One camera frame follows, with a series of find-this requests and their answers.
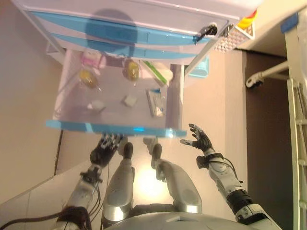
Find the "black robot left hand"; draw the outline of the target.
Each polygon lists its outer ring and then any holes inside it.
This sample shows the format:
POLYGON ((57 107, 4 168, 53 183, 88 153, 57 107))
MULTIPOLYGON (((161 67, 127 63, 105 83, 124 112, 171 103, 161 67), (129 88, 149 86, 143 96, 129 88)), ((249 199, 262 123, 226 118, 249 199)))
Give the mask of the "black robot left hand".
POLYGON ((91 163, 99 165, 101 168, 105 168, 118 150, 123 138, 124 136, 121 134, 103 133, 97 146, 90 154, 91 163))

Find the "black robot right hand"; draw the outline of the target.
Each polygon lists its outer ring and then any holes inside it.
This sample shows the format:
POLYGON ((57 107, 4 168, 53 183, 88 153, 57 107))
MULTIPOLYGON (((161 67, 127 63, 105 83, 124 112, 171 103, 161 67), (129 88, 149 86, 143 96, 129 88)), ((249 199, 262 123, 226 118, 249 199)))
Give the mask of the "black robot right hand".
POLYGON ((192 136, 196 140, 192 141, 192 140, 181 139, 180 140, 181 144, 192 146, 196 149, 201 150, 204 153, 209 150, 214 151, 214 148, 213 148, 213 145, 210 139, 199 126, 189 123, 189 127, 190 127, 190 131, 192 132, 192 136))

